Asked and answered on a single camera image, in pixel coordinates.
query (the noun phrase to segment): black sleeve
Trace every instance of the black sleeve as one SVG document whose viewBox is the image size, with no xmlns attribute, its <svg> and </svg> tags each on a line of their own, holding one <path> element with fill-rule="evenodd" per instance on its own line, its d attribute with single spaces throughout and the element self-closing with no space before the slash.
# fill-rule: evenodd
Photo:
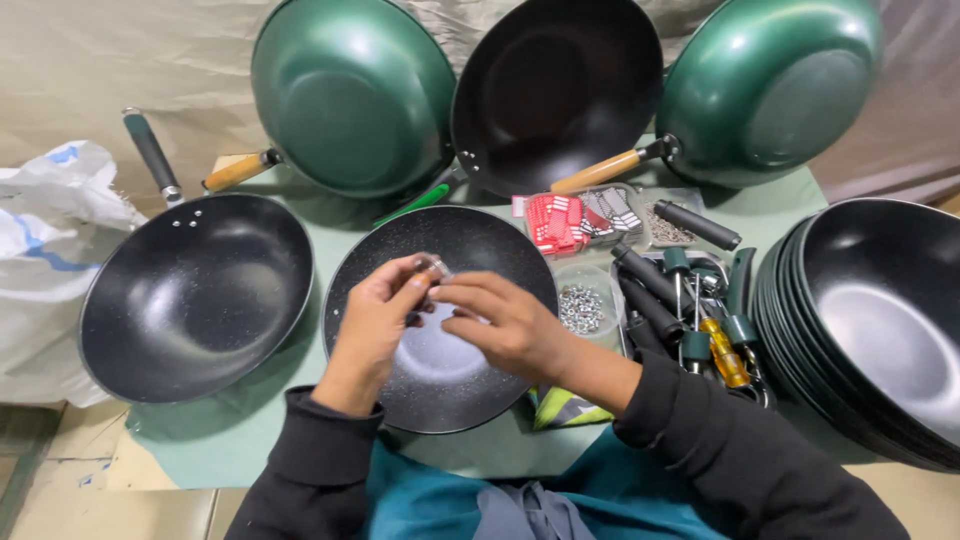
<svg viewBox="0 0 960 540">
<path fill-rule="evenodd" d="M 312 389 L 287 390 L 283 430 L 226 540 L 353 538 L 363 527 L 364 485 L 382 408 L 347 417 L 311 400 Z"/>
<path fill-rule="evenodd" d="M 732 515 L 737 537 L 909 538 L 863 480 L 779 415 L 666 356 L 643 358 L 640 384 L 613 429 Z"/>
</svg>

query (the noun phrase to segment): table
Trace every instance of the table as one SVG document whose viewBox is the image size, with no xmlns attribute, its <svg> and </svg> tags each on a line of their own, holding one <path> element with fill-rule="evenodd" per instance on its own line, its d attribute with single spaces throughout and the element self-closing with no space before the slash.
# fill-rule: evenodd
<svg viewBox="0 0 960 540">
<path fill-rule="evenodd" d="M 226 164 L 228 161 L 218 161 L 218 166 Z M 683 186 L 658 160 L 624 177 L 618 180 L 637 186 Z M 314 244 L 318 292 L 325 290 L 340 260 L 379 212 L 326 192 L 286 167 L 258 175 L 240 189 L 275 197 L 300 216 Z M 757 247 L 755 263 L 792 224 L 827 204 L 807 169 L 738 192 L 705 190 L 704 196 L 707 217 L 741 233 L 742 246 Z M 503 199 L 464 186 L 453 200 L 469 201 L 522 228 L 520 220 L 510 217 L 510 207 Z M 719 252 L 706 245 L 691 249 Z M 727 260 L 731 257 L 722 255 Z M 598 252 L 586 261 L 609 259 L 608 253 Z M 132 433 L 118 445 L 108 488 L 249 486 L 279 434 L 283 418 L 280 392 L 295 384 L 315 382 L 325 366 L 319 304 L 314 302 L 308 310 L 293 345 L 215 397 L 190 404 L 133 407 L 128 419 Z M 795 424 L 842 462 L 875 459 L 818 421 L 800 411 Z M 464 476 L 551 476 L 566 469 L 605 427 L 532 433 L 528 426 L 524 411 L 516 406 L 475 430 L 444 436 L 400 433 L 398 440 L 404 454 Z"/>
</svg>

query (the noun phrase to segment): white plastic bag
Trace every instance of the white plastic bag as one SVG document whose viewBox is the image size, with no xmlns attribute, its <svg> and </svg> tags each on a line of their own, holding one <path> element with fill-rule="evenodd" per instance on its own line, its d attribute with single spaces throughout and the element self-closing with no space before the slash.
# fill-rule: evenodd
<svg viewBox="0 0 960 540">
<path fill-rule="evenodd" d="M 110 190 L 114 176 L 89 141 L 0 169 L 0 402 L 108 397 L 80 360 L 77 322 L 100 264 L 146 221 Z"/>
</svg>

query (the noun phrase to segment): stack of woks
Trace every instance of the stack of woks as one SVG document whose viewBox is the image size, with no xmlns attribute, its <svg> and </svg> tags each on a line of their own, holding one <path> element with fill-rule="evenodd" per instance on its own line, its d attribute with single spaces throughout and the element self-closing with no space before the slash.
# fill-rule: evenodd
<svg viewBox="0 0 960 540">
<path fill-rule="evenodd" d="M 854 199 L 764 258 L 752 314 L 765 373 L 851 440 L 960 472 L 960 219 Z"/>
</svg>

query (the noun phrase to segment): wooden handle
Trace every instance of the wooden handle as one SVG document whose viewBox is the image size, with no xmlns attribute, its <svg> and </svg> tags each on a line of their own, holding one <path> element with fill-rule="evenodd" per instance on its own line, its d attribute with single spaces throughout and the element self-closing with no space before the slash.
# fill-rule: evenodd
<svg viewBox="0 0 960 540">
<path fill-rule="evenodd" d="M 601 184 L 614 176 L 629 171 L 640 165 L 640 154 L 636 150 L 628 150 L 619 156 L 587 167 L 579 173 L 572 174 L 563 180 L 557 180 L 550 185 L 553 193 L 565 193 L 579 187 L 589 187 Z"/>
<path fill-rule="evenodd" d="M 257 154 L 243 158 L 233 165 L 210 173 L 204 180 L 204 186 L 210 191 L 223 191 L 253 178 L 271 167 L 270 164 L 264 164 L 260 156 L 261 154 Z"/>
</svg>

